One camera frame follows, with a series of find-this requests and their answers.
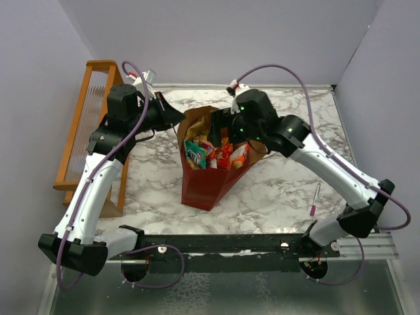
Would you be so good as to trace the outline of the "red brown paper bag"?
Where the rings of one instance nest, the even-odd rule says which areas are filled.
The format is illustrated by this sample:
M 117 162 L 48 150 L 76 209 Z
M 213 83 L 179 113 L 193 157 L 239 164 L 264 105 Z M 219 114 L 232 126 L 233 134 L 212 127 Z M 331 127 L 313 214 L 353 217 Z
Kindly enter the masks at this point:
M 210 211 L 229 192 L 250 168 L 258 163 L 266 153 L 266 148 L 260 142 L 251 141 L 252 147 L 248 153 L 246 164 L 239 169 L 201 169 L 194 170 L 186 161 L 183 140 L 188 129 L 201 117 L 210 118 L 215 110 L 212 106 L 203 106 L 186 110 L 186 119 L 178 126 L 177 140 L 182 165 L 181 204 Z

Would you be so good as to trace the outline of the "green Fox's candy bag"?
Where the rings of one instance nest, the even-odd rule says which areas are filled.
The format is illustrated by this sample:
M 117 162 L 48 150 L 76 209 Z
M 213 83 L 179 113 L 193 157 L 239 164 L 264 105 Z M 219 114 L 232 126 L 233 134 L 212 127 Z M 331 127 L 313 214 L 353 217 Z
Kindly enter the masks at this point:
M 184 140 L 184 153 L 189 166 L 193 170 L 206 169 L 206 150 L 194 144 L 191 140 Z

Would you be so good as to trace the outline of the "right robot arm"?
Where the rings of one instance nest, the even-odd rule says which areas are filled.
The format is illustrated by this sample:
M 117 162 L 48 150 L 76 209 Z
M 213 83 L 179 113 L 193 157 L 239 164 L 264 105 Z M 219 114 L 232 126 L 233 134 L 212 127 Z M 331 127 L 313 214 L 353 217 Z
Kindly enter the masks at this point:
M 207 139 L 214 146 L 221 145 L 223 129 L 227 130 L 231 143 L 256 140 L 269 152 L 278 152 L 300 163 L 346 201 L 341 213 L 312 223 L 305 232 L 301 248 L 310 257 L 347 235 L 368 237 L 395 188 L 390 180 L 377 180 L 335 153 L 298 116 L 279 116 L 261 90 L 246 88 L 234 97 L 231 107 L 211 112 Z

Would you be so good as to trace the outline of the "colourful Fox's fruits bag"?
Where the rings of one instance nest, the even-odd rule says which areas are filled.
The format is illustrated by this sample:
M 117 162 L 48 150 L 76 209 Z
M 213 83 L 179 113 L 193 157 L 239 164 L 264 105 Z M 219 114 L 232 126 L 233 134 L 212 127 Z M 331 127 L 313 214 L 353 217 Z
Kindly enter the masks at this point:
M 211 155 L 215 151 L 215 147 L 204 138 L 195 138 L 193 143 L 205 150 L 205 156 Z

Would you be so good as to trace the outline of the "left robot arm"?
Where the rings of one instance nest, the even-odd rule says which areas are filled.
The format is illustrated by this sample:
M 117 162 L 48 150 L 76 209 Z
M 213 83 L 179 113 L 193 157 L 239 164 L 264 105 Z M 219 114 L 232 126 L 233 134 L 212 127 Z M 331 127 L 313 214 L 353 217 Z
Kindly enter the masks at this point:
M 105 262 L 119 254 L 141 257 L 142 232 L 123 226 L 96 236 L 96 226 L 108 192 L 120 174 L 136 136 L 166 131 L 186 116 L 159 92 L 143 95 L 130 84 L 114 85 L 107 96 L 107 113 L 89 137 L 82 176 L 62 220 L 51 234 L 42 234 L 38 247 L 56 265 L 96 276 Z

